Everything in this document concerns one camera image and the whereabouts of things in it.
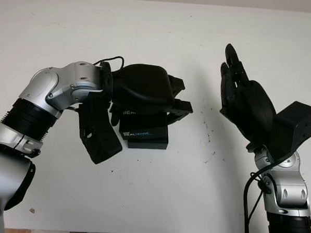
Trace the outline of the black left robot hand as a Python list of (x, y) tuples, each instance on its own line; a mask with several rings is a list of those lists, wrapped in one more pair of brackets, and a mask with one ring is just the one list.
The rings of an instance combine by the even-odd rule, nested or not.
[(185, 90), (183, 80), (169, 75), (161, 66), (125, 66), (112, 72), (103, 88), (113, 103), (113, 126), (170, 125), (193, 113), (190, 102), (177, 99)]

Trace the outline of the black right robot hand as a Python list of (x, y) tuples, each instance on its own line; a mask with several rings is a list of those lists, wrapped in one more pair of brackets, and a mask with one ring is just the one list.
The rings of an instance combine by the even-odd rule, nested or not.
[(236, 125), (251, 144), (270, 141), (275, 108), (264, 88), (250, 80), (232, 44), (225, 48), (226, 61), (221, 64), (220, 113)]

